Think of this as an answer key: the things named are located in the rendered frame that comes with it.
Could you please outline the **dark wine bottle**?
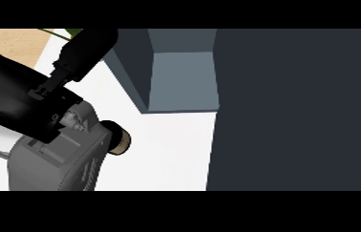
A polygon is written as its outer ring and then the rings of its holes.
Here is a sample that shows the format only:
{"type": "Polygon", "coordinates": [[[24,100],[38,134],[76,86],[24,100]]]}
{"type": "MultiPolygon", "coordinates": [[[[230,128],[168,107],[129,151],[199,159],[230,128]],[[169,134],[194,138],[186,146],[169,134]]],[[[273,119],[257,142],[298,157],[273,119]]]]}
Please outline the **dark wine bottle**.
{"type": "Polygon", "coordinates": [[[112,120],[104,120],[101,122],[103,126],[110,130],[112,132],[112,140],[109,144],[109,152],[121,156],[123,155],[132,145],[132,136],[129,132],[123,129],[123,127],[112,120]]]}

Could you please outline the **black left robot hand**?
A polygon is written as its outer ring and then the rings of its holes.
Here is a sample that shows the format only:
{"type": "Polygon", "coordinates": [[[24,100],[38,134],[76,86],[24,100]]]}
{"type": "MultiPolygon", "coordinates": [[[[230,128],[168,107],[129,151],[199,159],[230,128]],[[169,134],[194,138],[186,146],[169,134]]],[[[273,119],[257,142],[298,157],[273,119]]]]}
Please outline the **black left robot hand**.
{"type": "Polygon", "coordinates": [[[97,66],[119,38],[116,29],[84,29],[63,47],[44,75],[0,55],[0,125],[45,143],[64,128],[61,119],[84,98],[66,88],[97,66]]]}

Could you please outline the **grey open cabinet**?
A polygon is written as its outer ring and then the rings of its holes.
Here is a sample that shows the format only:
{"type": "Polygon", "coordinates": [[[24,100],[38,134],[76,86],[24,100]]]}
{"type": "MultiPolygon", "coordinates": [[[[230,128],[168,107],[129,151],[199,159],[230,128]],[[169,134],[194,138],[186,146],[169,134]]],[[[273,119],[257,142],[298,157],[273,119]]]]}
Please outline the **grey open cabinet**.
{"type": "Polygon", "coordinates": [[[215,29],[122,29],[106,64],[146,114],[215,112],[215,29]]]}

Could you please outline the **green plant leaf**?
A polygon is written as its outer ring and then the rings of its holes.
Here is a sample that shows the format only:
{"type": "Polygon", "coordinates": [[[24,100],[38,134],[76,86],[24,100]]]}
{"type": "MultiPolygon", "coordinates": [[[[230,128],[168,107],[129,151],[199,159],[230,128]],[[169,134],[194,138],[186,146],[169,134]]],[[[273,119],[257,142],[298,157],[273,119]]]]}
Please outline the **green plant leaf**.
{"type": "Polygon", "coordinates": [[[70,38],[66,37],[64,35],[58,34],[57,32],[52,32],[51,30],[47,29],[38,29],[52,35],[55,35],[57,37],[63,38],[64,40],[70,41],[78,35],[79,33],[84,31],[84,29],[66,29],[67,33],[70,34],[70,38]]]}

